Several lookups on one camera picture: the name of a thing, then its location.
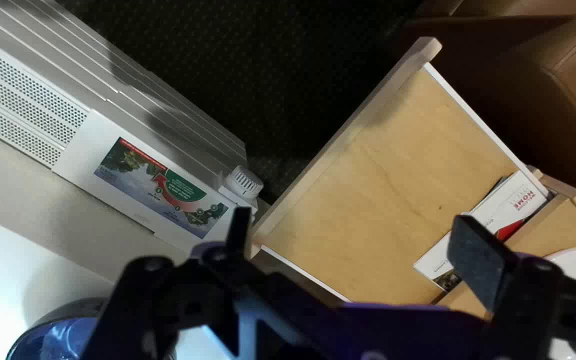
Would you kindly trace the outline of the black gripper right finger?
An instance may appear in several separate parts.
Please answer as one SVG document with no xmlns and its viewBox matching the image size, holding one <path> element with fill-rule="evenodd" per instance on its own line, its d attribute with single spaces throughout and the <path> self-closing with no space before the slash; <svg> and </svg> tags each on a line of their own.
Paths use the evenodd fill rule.
<svg viewBox="0 0 576 360">
<path fill-rule="evenodd" d="M 460 280 L 491 314 L 511 302 L 518 256 L 473 216 L 458 214 L 448 239 L 448 259 Z"/>
</svg>

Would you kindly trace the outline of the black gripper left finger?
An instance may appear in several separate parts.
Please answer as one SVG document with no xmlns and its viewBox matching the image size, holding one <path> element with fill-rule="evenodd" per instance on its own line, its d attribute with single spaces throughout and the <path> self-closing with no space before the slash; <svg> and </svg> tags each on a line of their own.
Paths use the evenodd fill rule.
<svg viewBox="0 0 576 360">
<path fill-rule="evenodd" d="M 250 224 L 251 224 L 251 210 L 235 207 L 224 243 L 228 258 L 244 256 Z"/>
</svg>

